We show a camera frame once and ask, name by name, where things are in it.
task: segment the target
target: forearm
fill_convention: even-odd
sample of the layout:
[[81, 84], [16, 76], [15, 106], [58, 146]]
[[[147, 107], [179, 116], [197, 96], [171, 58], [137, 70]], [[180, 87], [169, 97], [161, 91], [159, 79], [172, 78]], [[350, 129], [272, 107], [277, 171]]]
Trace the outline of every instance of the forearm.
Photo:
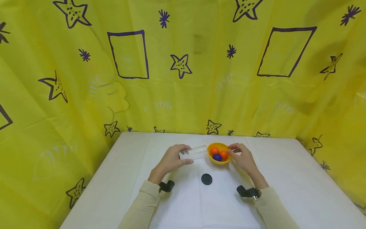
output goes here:
[[259, 171], [249, 174], [255, 187], [260, 189], [261, 197], [255, 200], [255, 207], [262, 215], [267, 229], [297, 229], [299, 228], [285, 207], [275, 190], [269, 187], [267, 181]]
[[145, 181], [136, 199], [123, 217], [118, 229], [147, 229], [159, 200], [159, 185], [163, 174], [155, 169]]

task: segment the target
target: plastic ball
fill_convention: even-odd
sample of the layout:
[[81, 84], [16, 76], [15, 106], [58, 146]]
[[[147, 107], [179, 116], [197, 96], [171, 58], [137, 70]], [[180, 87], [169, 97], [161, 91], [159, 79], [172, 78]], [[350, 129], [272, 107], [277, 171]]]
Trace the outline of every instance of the plastic ball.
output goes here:
[[223, 159], [223, 161], [226, 161], [229, 158], [229, 154], [226, 152], [226, 150], [221, 150], [220, 156]]
[[220, 154], [214, 154], [214, 155], [212, 156], [212, 158], [213, 158], [214, 160], [218, 161], [218, 162], [220, 162], [220, 161], [222, 161], [222, 160], [223, 160], [223, 158], [221, 157], [221, 155], [220, 155]]
[[210, 149], [210, 154], [211, 156], [215, 155], [215, 154], [218, 154], [220, 152], [220, 150], [217, 148], [217, 147], [212, 147]]

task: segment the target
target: fabric backdrop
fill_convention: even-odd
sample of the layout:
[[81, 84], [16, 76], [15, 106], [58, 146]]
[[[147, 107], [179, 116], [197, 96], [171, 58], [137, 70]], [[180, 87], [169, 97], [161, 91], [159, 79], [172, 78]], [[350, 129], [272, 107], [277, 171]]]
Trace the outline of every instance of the fabric backdrop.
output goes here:
[[366, 214], [365, 4], [0, 0], [1, 228], [58, 228], [123, 131], [296, 138]]

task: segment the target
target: rectangle drawing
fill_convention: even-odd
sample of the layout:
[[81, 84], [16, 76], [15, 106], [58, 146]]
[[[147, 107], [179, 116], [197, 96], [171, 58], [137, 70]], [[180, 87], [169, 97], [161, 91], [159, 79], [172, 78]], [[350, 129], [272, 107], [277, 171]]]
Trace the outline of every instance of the rectangle drawing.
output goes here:
[[107, 34], [118, 75], [125, 79], [148, 79], [144, 30]]
[[13, 121], [10, 119], [8, 114], [5, 112], [3, 107], [0, 105], [0, 130], [4, 129], [8, 125], [12, 124]]
[[273, 27], [257, 75], [290, 77], [316, 29]]

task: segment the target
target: black disc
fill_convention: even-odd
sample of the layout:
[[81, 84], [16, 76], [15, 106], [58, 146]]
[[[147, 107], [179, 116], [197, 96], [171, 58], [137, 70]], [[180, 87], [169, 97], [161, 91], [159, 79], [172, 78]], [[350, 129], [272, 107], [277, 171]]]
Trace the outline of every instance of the black disc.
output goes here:
[[212, 183], [212, 177], [211, 177], [210, 174], [205, 173], [205, 174], [202, 175], [201, 181], [205, 185], [210, 185]]

